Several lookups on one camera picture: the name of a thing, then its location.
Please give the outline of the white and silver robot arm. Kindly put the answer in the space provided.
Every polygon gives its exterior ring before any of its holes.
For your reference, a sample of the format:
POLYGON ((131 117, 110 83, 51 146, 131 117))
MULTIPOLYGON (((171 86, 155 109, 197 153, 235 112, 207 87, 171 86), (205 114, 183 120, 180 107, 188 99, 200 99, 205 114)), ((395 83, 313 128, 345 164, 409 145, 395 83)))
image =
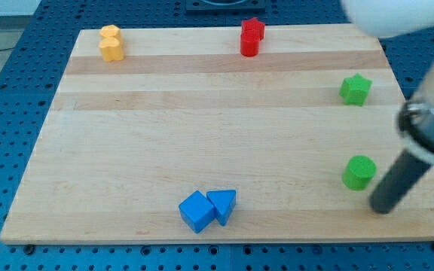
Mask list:
MULTIPOLYGON (((348 20, 367 35, 393 38, 434 26, 434 1, 343 0, 348 20)), ((434 165, 434 64, 399 116, 405 150, 434 165)))

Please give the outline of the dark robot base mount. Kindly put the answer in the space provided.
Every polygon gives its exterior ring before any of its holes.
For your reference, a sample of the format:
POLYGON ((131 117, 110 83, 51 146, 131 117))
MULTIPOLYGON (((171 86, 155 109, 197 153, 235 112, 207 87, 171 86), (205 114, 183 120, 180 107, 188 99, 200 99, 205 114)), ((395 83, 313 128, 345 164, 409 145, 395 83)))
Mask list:
POLYGON ((187 13, 264 11, 266 0, 184 0, 187 13))

